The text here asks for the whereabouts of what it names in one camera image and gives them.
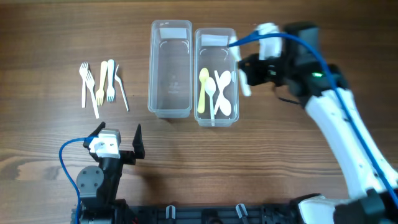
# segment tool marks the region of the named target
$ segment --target wooden surface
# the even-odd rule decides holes
[[[277,100],[271,85],[240,96],[239,121],[202,128],[157,119],[147,109],[150,25],[188,19],[193,29],[231,27],[239,37],[256,24],[314,21],[329,62],[352,86],[380,150],[398,165],[398,17],[396,1],[136,1],[0,6],[0,223],[68,223],[76,195],[58,161],[59,147],[100,121],[118,128],[131,149],[142,124],[146,159],[125,166],[118,198],[130,205],[233,205],[286,202],[321,192],[346,198],[341,169],[315,123],[299,106]],[[242,48],[245,57],[256,44]],[[81,108],[78,68],[121,65],[131,111],[116,103]],[[290,97],[286,90],[280,94]],[[96,165],[81,144],[63,153],[72,177]]]

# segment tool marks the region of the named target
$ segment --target green light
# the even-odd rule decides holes
[[[313,77],[316,77],[316,78],[320,78],[320,77],[323,76],[323,74],[322,74],[322,73],[319,73],[319,72],[313,72],[313,73],[312,73],[312,76],[313,76]]]

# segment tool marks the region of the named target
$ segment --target wooden table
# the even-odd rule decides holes
[[[394,1],[135,1],[0,6],[0,223],[68,223],[76,193],[59,147],[99,125],[118,128],[130,150],[142,124],[146,159],[125,166],[118,198],[130,205],[234,205],[286,202],[321,192],[347,198],[345,180],[322,133],[299,106],[275,98],[271,84],[240,96],[239,121],[202,128],[187,119],[157,119],[147,109],[150,25],[188,19],[193,29],[232,27],[239,37],[257,24],[314,21],[323,54],[352,86],[380,150],[398,165],[398,17]],[[241,49],[245,57],[256,44]],[[78,68],[89,61],[123,68],[131,111],[120,89],[95,119],[81,108]],[[290,97],[286,89],[281,95]],[[63,153],[72,177],[96,165],[81,144]]]

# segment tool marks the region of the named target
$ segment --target yellow spoon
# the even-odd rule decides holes
[[[199,73],[201,88],[200,88],[199,103],[198,103],[198,113],[205,112],[205,83],[208,78],[209,78],[209,70],[207,70],[207,68],[201,69]]]

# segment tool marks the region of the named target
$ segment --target plastic bin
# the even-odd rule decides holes
[[[192,109],[192,24],[152,23],[148,110],[159,118],[186,118]]]
[[[230,28],[204,28],[195,32],[195,119],[200,126],[227,127],[239,119],[239,90],[236,75],[237,65],[227,47],[229,38],[235,36],[235,31]],[[220,109],[215,114],[215,120],[210,119],[210,98],[205,93],[205,111],[199,113],[198,100],[201,82],[199,73],[202,68],[207,68],[209,77],[215,78],[215,70],[218,75],[228,70],[231,72],[231,83],[225,87],[223,94],[231,103],[231,114],[224,115]],[[216,92],[213,95],[213,106],[216,104],[220,91],[216,83]]]

